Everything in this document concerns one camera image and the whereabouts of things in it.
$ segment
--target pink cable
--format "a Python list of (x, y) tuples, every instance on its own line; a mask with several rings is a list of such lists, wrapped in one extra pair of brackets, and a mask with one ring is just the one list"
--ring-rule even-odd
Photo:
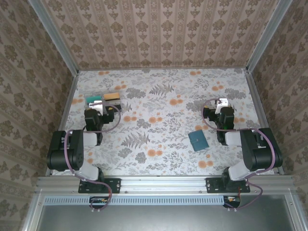
[(247, 203), (247, 204), (245, 204), (245, 205), (243, 205), (243, 206), (241, 206), (241, 207), (238, 207), (238, 208), (234, 208), (232, 205), (230, 205), (230, 204), (228, 204), (228, 203), (225, 203), (225, 205), (229, 206), (230, 208), (234, 208), (234, 210), (238, 210), (238, 209), (246, 208), (247, 206), (251, 205), (253, 202), (255, 202), (257, 199), (259, 199), (259, 198), (261, 197), (261, 195), (262, 195), (262, 193), (263, 193), (263, 189), (262, 189), (260, 186), (258, 186), (258, 185), (256, 185), (256, 184), (253, 184), (253, 183), (251, 183), (251, 182), (249, 182), (249, 181), (246, 181), (246, 182), (247, 182), (248, 184), (250, 184), (250, 185), (252, 185), (252, 186), (254, 186), (254, 187), (260, 189), (260, 193), (258, 194), (258, 196), (256, 196), (251, 202), (249, 202), (249, 203)]
[[(110, 128), (110, 129), (103, 130), (103, 131), (84, 131), (85, 133), (104, 133), (104, 132), (109, 132), (109, 131), (115, 129), (118, 126), (118, 124), (120, 123), (120, 121), (121, 121), (121, 113), (120, 113), (120, 110), (117, 107), (115, 107), (115, 106), (113, 106), (111, 104), (108, 104), (108, 103), (95, 103), (93, 105), (99, 105), (99, 104), (106, 105), (106, 106), (109, 106), (109, 107), (113, 107), (114, 109), (116, 109), (117, 112), (119, 113), (119, 120), (118, 120), (117, 124), (115, 126), (113, 126), (112, 128)], [(103, 210), (103, 209), (105, 209), (107, 207), (107, 205), (111, 201), (112, 189), (110, 188), (110, 186), (108, 184), (106, 184), (104, 182), (93, 181), (93, 180), (86, 179), (84, 177), (81, 177), (81, 176), (75, 174), (75, 171), (73, 170), (72, 166), (69, 163), (68, 154), (67, 154), (67, 140), (68, 140), (68, 136), (69, 136), (70, 132), (72, 132), (72, 131), (73, 131), (72, 129), (67, 131), (67, 133), (65, 134), (65, 137), (64, 137), (64, 157), (65, 157), (65, 161), (66, 161), (67, 167), (72, 172), (73, 176), (77, 177), (78, 179), (81, 179), (83, 181), (87, 181), (87, 182), (90, 182), (90, 183), (93, 183), (93, 184), (101, 184), (101, 185), (104, 185), (104, 186), (106, 186), (108, 188), (108, 192), (109, 192), (108, 200), (107, 200), (106, 204), (102, 208), (100, 208), (100, 210)]]
[[(258, 185), (255, 185), (255, 184), (253, 184), (253, 183), (250, 183), (250, 182), (248, 181), (248, 179), (249, 179), (250, 177), (252, 177), (252, 176), (255, 176), (255, 175), (258, 174), (258, 173), (267, 172), (267, 171), (271, 170), (271, 169), (274, 167), (275, 161), (276, 161), (274, 147), (273, 147), (273, 145), (271, 144), (269, 138), (268, 138), (262, 131), (260, 131), (260, 130), (257, 129), (257, 128), (242, 128), (242, 129), (228, 129), (228, 130), (224, 130), (224, 129), (218, 129), (218, 128), (215, 128), (215, 127), (212, 127), (211, 125), (209, 125), (209, 124), (206, 122), (206, 120), (205, 120), (205, 118), (204, 118), (204, 116), (203, 116), (203, 109), (207, 106), (207, 104), (208, 104), (210, 101), (214, 101), (214, 100), (217, 100), (217, 101), (221, 102), (220, 99), (218, 99), (218, 98), (210, 99), (210, 100), (206, 101), (206, 102), (203, 104), (202, 111), (201, 111), (202, 119), (203, 119), (203, 121), (205, 122), (205, 124), (206, 124), (209, 128), (212, 128), (212, 129), (214, 129), (214, 130), (216, 130), (216, 131), (224, 131), (224, 132), (229, 132), (229, 131), (240, 131), (240, 130), (254, 130), (254, 131), (258, 132), (258, 133), (266, 140), (266, 142), (269, 144), (269, 148), (270, 148), (270, 150), (271, 150), (272, 160), (271, 160), (270, 166), (269, 166), (267, 169), (265, 169), (265, 170), (260, 170), (260, 171), (258, 171), (258, 172), (257, 172), (257, 171), (256, 171), (256, 172), (253, 172), (253, 173), (251, 173), (250, 175), (248, 175), (247, 177), (245, 177), (246, 180), (247, 180), (246, 182), (247, 182), (248, 184), (250, 184), (250, 185), (252, 185), (252, 186), (254, 186), (254, 187), (260, 189), (260, 193), (259, 193), (259, 195), (258, 195), (255, 199), (253, 199), (251, 202), (245, 204), (244, 206), (241, 206), (241, 207), (238, 207), (238, 208), (234, 208), (234, 210), (236, 210), (236, 209), (242, 209), (242, 208), (245, 208), (245, 207), (251, 205), (254, 201), (256, 201), (257, 199), (259, 199), (260, 196), (262, 195), (263, 189), (262, 189), (260, 186), (258, 186)], [(231, 206), (230, 204), (228, 204), (228, 203), (225, 203), (225, 204), (226, 204), (227, 206), (233, 208), (233, 206)]]

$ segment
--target fern leaf pattern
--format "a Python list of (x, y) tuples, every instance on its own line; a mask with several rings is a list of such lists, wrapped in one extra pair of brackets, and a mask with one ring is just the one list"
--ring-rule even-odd
[(149, 135), (146, 136), (145, 133), (142, 135), (141, 133), (137, 132), (137, 134), (131, 133), (128, 135), (121, 143), (121, 145), (136, 149), (137, 147), (140, 148), (142, 145), (147, 144), (148, 142), (150, 142)]
[(167, 93), (174, 91), (172, 85), (170, 86), (170, 84), (165, 85), (156, 85), (152, 88), (152, 90), (150, 90), (150, 94), (154, 94), (154, 95), (160, 95), (160, 96), (166, 96)]

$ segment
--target wall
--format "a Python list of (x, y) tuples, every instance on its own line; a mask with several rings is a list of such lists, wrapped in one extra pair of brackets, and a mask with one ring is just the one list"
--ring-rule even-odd
[(245, 66), (277, 0), (43, 0), (80, 69)]
[(253, 76), (284, 156), (308, 211), (308, 1), (295, 0)]
[(29, 3), (0, 1), (0, 230), (23, 223), (71, 81)]

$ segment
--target wire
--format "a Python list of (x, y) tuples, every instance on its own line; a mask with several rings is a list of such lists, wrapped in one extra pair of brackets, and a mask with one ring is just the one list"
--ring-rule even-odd
[(218, 98), (213, 98), (213, 99), (207, 100), (207, 101), (203, 104), (202, 111), (201, 111), (201, 116), (202, 116), (203, 121), (205, 122), (205, 124), (206, 124), (209, 128), (212, 128), (212, 129), (214, 129), (214, 130), (216, 130), (216, 131), (224, 131), (224, 132), (229, 132), (229, 131), (240, 131), (240, 130), (254, 130), (254, 131), (258, 132), (258, 133), (266, 140), (266, 142), (268, 143), (269, 148), (270, 148), (270, 150), (271, 150), (272, 160), (271, 160), (270, 166), (269, 166), (267, 169), (265, 169), (265, 170), (260, 170), (260, 171), (253, 172), (253, 173), (251, 173), (250, 175), (248, 175), (248, 176), (245, 177), (245, 179), (247, 180), (246, 182), (247, 182), (248, 184), (250, 184), (250, 185), (252, 185), (252, 186), (254, 186), (254, 187), (260, 189), (259, 195), (258, 195), (255, 199), (253, 199), (251, 202), (249, 202), (249, 203), (247, 203), (247, 204), (245, 204), (245, 205), (243, 205), (243, 206), (241, 206), (241, 207), (238, 207), (238, 208), (234, 208), (233, 206), (231, 206), (230, 204), (228, 204), (228, 203), (225, 202), (225, 205), (229, 206), (230, 208), (234, 208), (234, 210), (246, 208), (247, 206), (249, 206), (249, 205), (251, 205), (253, 202), (255, 202), (257, 199), (259, 199), (260, 196), (261, 196), (262, 193), (263, 193), (263, 189), (262, 189), (260, 186), (258, 186), (258, 185), (256, 185), (256, 184), (253, 184), (253, 183), (250, 183), (250, 182), (248, 181), (248, 179), (251, 178), (252, 176), (255, 176), (256, 174), (259, 174), (259, 173), (262, 173), (262, 172), (267, 172), (267, 171), (271, 170), (271, 169), (274, 167), (275, 161), (276, 161), (276, 156), (275, 156), (274, 147), (273, 147), (272, 143), (270, 142), (269, 138), (268, 138), (262, 131), (260, 131), (260, 130), (257, 129), (257, 128), (218, 129), (218, 128), (215, 128), (215, 127), (209, 125), (209, 124), (206, 122), (205, 118), (204, 118), (203, 109), (207, 106), (207, 104), (208, 104), (210, 101), (219, 101), (219, 102), (221, 103), (221, 100), (220, 100), (220, 99), (218, 99)]
[[(109, 131), (115, 129), (118, 126), (118, 124), (120, 123), (120, 121), (121, 121), (121, 113), (120, 113), (120, 110), (117, 107), (115, 107), (115, 106), (113, 106), (111, 104), (108, 104), (108, 103), (103, 103), (103, 102), (102, 103), (95, 103), (94, 105), (99, 105), (99, 104), (102, 104), (102, 105), (105, 105), (105, 106), (109, 106), (109, 107), (113, 107), (114, 109), (116, 109), (117, 112), (119, 113), (119, 120), (118, 120), (117, 124), (115, 126), (113, 126), (112, 128), (110, 128), (110, 129), (103, 130), (103, 131), (84, 131), (85, 133), (104, 133), (104, 132), (109, 132)], [(87, 182), (93, 183), (93, 184), (101, 184), (101, 185), (104, 185), (104, 186), (106, 186), (108, 188), (108, 192), (109, 192), (108, 200), (107, 200), (106, 204), (102, 208), (100, 208), (100, 210), (103, 210), (103, 209), (105, 209), (108, 206), (108, 204), (111, 201), (112, 189), (110, 188), (110, 186), (108, 184), (106, 184), (104, 182), (98, 182), (98, 181), (86, 179), (86, 178), (81, 177), (81, 176), (79, 176), (78, 174), (75, 173), (75, 171), (73, 170), (72, 166), (69, 163), (68, 154), (67, 154), (68, 136), (69, 136), (70, 132), (72, 132), (72, 131), (73, 131), (72, 129), (67, 131), (67, 133), (65, 134), (65, 138), (64, 138), (64, 157), (65, 157), (65, 161), (66, 161), (67, 167), (72, 172), (73, 176), (77, 177), (78, 179), (81, 179), (83, 181), (87, 181)]]
[(239, 186), (239, 193), (237, 194), (237, 196), (241, 199), (241, 187)]
[(238, 208), (234, 208), (232, 205), (230, 205), (230, 204), (228, 204), (228, 203), (226, 203), (226, 202), (225, 202), (225, 205), (229, 206), (230, 208), (234, 208), (234, 209), (238, 210), (238, 209), (242, 209), (242, 208), (248, 207), (248, 206), (251, 205), (253, 202), (255, 202), (257, 199), (260, 198), (260, 196), (263, 194), (263, 189), (262, 189), (260, 186), (258, 186), (258, 185), (256, 185), (256, 184), (253, 184), (253, 183), (251, 183), (251, 182), (249, 182), (249, 181), (246, 181), (246, 182), (247, 182), (248, 184), (250, 184), (251, 186), (254, 186), (254, 187), (260, 189), (260, 193), (258, 194), (258, 196), (256, 196), (251, 202), (249, 202), (249, 203), (247, 203), (247, 204), (245, 204), (245, 205), (243, 205), (243, 206), (241, 206), (241, 207), (238, 207)]
[[(90, 203), (90, 208), (92, 209), (92, 212), (94, 212), (94, 210), (96, 209), (96, 208), (94, 208), (93, 207), (93, 203), (94, 203), (94, 201), (98, 201), (98, 200), (101, 200), (101, 199), (105, 199), (105, 198), (100, 198), (100, 197), (96, 197), (96, 198), (92, 198), (92, 200), (91, 200), (91, 203)], [(105, 209), (106, 207), (101, 207), (101, 208), (98, 208), (97, 210), (98, 211), (100, 211), (100, 210), (103, 210), (103, 209)]]

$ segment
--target floral tablecloth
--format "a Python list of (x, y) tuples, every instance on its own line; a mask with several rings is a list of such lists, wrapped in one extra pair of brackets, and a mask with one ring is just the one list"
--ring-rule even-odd
[[(107, 90), (120, 92), (122, 120), (100, 146), (84, 150), (105, 175), (216, 175), (236, 164), (241, 148), (222, 146), (202, 122), (210, 98), (230, 100), (235, 128), (259, 127), (243, 69), (168, 69), (80, 72), (66, 129), (85, 125), (85, 95)], [(209, 148), (194, 152), (188, 133), (199, 129)]]

